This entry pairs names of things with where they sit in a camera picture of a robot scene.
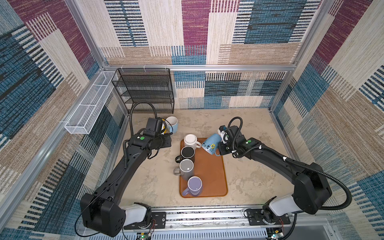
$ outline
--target tray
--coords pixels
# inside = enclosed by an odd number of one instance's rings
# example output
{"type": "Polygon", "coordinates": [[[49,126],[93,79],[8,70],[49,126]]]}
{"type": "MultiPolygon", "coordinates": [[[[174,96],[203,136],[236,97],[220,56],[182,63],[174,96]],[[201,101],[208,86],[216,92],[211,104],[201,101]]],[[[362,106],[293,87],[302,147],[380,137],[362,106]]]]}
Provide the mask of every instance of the tray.
{"type": "MultiPolygon", "coordinates": [[[[197,140],[203,143],[206,138],[197,140]]],[[[184,139],[181,141],[180,150],[183,147],[184,139]]],[[[203,182],[203,191],[198,197],[223,197],[228,193],[223,156],[211,155],[202,148],[196,148],[194,171],[195,176],[201,178],[203,182]]],[[[180,195],[186,188],[187,181],[180,177],[180,195]]]]}

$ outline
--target concrete tabletop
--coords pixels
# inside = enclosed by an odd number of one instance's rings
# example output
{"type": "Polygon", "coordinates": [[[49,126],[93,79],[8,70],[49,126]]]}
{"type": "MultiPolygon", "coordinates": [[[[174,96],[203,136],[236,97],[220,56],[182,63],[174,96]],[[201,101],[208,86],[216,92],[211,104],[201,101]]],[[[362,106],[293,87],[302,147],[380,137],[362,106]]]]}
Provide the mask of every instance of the concrete tabletop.
{"type": "MultiPolygon", "coordinates": [[[[171,136],[172,146],[160,149],[156,157],[146,159],[140,165],[123,194],[120,206],[134,202],[152,207],[263,204],[271,197],[293,192],[293,185],[274,170],[245,157],[235,159],[229,154],[223,156],[228,183],[228,194],[224,197],[183,198],[179,193],[179,176],[173,175],[173,169],[178,166],[174,159],[180,154],[180,141],[185,135],[209,137],[217,133],[221,125],[228,125],[235,116],[243,119],[241,132],[247,139],[253,137],[261,140],[268,147],[287,155],[267,109],[175,109],[174,114],[158,116],[178,118],[177,133],[171,136]]],[[[146,126],[148,117],[153,117],[153,114],[133,114],[135,133],[146,126]]],[[[239,123],[239,120],[235,120],[232,125],[239,123]]],[[[129,138],[128,126],[124,139],[129,138]]],[[[122,156],[120,147],[115,165],[122,156]]]]}

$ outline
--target white wire basket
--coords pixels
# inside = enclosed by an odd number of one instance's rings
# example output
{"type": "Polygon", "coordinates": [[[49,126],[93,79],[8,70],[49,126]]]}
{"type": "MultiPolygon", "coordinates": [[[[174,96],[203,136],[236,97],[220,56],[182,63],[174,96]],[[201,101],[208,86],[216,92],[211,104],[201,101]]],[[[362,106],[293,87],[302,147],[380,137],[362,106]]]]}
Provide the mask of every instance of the white wire basket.
{"type": "Polygon", "coordinates": [[[89,134],[91,132],[108,96],[111,94],[112,79],[114,78],[117,78],[117,75],[112,71],[103,71],[98,76],[65,124],[65,129],[70,134],[89,134]]]}

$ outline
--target mesh basket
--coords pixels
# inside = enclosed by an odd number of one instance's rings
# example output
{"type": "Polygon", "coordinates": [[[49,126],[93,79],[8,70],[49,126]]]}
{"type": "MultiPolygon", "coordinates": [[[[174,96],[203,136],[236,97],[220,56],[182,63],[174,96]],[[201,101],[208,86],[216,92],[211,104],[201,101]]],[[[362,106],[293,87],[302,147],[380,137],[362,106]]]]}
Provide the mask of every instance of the mesh basket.
{"type": "MultiPolygon", "coordinates": [[[[147,101],[154,105],[158,113],[173,113],[175,101],[169,69],[119,68],[115,76],[112,83],[128,112],[133,104],[147,101]]],[[[152,108],[140,104],[133,112],[151,113],[152,108]]]]}
{"type": "Polygon", "coordinates": [[[113,89],[112,79],[117,79],[115,72],[104,71],[98,76],[65,124],[65,129],[70,134],[89,134],[91,132],[113,89]]]}

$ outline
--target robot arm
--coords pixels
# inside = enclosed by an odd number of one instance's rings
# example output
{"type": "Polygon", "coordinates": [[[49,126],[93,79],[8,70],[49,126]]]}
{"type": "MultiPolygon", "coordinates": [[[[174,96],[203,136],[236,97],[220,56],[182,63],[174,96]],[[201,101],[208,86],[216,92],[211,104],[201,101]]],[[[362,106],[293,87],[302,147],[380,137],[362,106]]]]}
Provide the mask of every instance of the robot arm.
{"type": "MultiPolygon", "coordinates": [[[[232,153],[231,143],[234,141],[236,132],[239,129],[237,126],[230,126],[228,128],[221,126],[220,128],[225,133],[222,135],[226,142],[220,142],[220,154],[232,153]]],[[[293,194],[279,198],[274,197],[264,205],[263,214],[267,222],[278,222],[279,216],[288,212],[304,211],[308,214],[315,214],[332,195],[325,176],[303,168],[308,166],[323,172],[320,165],[316,163],[311,165],[300,163],[303,166],[300,167],[289,164],[272,151],[266,150],[269,148],[261,141],[255,138],[247,140],[240,131],[235,141],[237,146],[236,152],[242,153],[249,150],[243,155],[244,157],[258,161],[275,170],[295,186],[293,194]]]]}
{"type": "Polygon", "coordinates": [[[132,137],[129,141],[125,140],[123,143],[124,157],[108,178],[93,194],[83,195],[80,200],[80,208],[85,227],[114,237],[125,225],[138,223],[139,226],[145,228],[150,224],[150,206],[135,203],[126,209],[121,209],[118,205],[134,173],[140,164],[151,156],[152,150],[171,146],[171,133],[161,135],[164,130],[163,123],[162,119],[157,118],[155,114],[155,118],[148,119],[145,129],[131,134],[132,137]]]}
{"type": "MultiPolygon", "coordinates": [[[[133,135],[124,141],[124,157],[112,171],[107,180],[93,194],[84,194],[80,201],[81,215],[84,226],[100,233],[114,237],[123,226],[138,223],[140,227],[147,227],[151,221],[151,207],[135,203],[128,209],[121,209],[120,203],[123,192],[140,164],[150,156],[152,149],[170,147],[170,136],[160,135],[161,119],[149,118],[147,127],[140,134],[133,135]]],[[[283,197],[273,197],[263,206],[263,217],[267,223],[277,222],[279,216],[288,212],[303,211],[315,214],[319,209],[338,210],[347,207],[352,200],[348,188],[336,178],[323,172],[316,163],[307,165],[287,158],[277,151],[265,146],[255,138],[246,139],[237,126],[221,126],[219,128],[223,141],[219,144],[221,155],[232,153],[234,157],[247,157],[258,161],[287,178],[294,186],[292,194],[283,197]],[[335,207],[323,207],[332,195],[329,178],[339,184],[346,192],[346,201],[335,207]]]]}

